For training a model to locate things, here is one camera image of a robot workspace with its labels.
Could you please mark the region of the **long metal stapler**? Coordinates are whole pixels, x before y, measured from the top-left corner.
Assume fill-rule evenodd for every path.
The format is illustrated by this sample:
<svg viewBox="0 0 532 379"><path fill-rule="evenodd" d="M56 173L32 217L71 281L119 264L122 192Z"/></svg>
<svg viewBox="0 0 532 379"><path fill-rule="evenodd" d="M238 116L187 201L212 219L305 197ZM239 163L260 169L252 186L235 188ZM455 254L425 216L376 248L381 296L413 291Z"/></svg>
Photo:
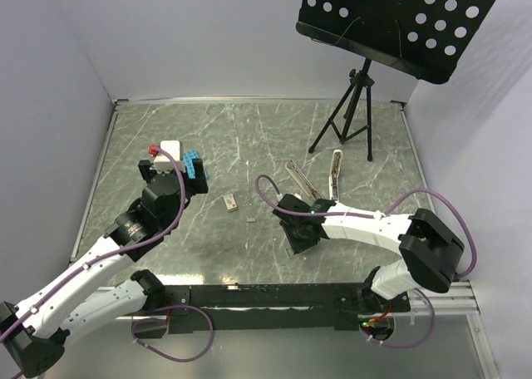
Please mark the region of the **long metal stapler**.
<svg viewBox="0 0 532 379"><path fill-rule="evenodd" d="M300 189L305 193L305 195L312 199L321 199L321 194L317 189L311 184L308 177L302 172L299 166L293 161L289 160L285 164L287 172L290 174L292 179L300 187Z"/></svg>

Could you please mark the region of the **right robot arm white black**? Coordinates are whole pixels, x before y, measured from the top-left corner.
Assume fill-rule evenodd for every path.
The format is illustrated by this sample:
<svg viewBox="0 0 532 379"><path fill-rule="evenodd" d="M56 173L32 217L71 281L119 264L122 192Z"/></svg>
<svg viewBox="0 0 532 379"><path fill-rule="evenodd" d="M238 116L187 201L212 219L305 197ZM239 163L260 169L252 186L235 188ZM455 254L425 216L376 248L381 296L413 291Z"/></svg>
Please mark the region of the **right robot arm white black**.
<svg viewBox="0 0 532 379"><path fill-rule="evenodd" d="M384 214L329 199L309 205L285 194L273 207L273 214L280 219L294 254L322 239L343 239L397 255L396 262L374 268L365 280L362 299L372 311L381 311L393 298L415 288L447 293L465 250L459 237L429 209Z"/></svg>

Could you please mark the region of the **small tray of staples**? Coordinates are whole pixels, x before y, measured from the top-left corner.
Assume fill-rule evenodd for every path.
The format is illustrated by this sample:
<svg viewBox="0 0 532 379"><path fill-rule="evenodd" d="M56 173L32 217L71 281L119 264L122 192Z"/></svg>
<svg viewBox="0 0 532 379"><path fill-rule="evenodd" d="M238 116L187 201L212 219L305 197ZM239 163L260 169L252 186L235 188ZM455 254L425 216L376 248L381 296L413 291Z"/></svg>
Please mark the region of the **small tray of staples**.
<svg viewBox="0 0 532 379"><path fill-rule="evenodd" d="M306 251L294 251L293 249L286 249L286 254L289 258L295 257L295 256L301 256L304 255Z"/></svg>

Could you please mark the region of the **small staple box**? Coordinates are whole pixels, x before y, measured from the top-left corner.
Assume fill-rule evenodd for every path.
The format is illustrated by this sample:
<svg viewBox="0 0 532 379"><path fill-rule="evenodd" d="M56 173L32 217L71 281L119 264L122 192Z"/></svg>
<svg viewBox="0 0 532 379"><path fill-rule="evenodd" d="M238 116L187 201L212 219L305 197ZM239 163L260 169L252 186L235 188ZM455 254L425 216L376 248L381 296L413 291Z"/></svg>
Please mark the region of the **small staple box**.
<svg viewBox="0 0 532 379"><path fill-rule="evenodd" d="M224 203L225 203L226 209L229 212L233 212L233 211L238 209L238 205L236 203L236 200L235 200L233 194L225 194L224 195Z"/></svg>

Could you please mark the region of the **white stapler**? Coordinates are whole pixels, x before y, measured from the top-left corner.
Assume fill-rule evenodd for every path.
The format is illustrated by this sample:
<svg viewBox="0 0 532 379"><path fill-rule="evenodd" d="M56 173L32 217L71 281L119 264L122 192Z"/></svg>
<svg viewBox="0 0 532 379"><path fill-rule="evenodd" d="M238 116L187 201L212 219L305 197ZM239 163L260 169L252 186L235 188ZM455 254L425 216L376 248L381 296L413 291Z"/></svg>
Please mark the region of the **white stapler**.
<svg viewBox="0 0 532 379"><path fill-rule="evenodd" d="M339 175L342 165L343 152L336 149L332 153L332 161L328 177L329 199L339 201Z"/></svg>

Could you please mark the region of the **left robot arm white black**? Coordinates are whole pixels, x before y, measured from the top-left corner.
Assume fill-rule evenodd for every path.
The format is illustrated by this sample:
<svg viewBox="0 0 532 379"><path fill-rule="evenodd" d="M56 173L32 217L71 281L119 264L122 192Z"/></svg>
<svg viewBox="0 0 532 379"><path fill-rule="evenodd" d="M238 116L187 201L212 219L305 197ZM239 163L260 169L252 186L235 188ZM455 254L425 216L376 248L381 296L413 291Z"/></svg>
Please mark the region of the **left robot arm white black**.
<svg viewBox="0 0 532 379"><path fill-rule="evenodd" d="M1 304L1 343L21 375L40 376L68 344L116 317L163 307L165 286L147 269L107 293L96 290L158 246L177 228L191 197L209 187L200 159L184 169L170 161L142 160L139 169L146 182L141 197L79 260L31 297Z"/></svg>

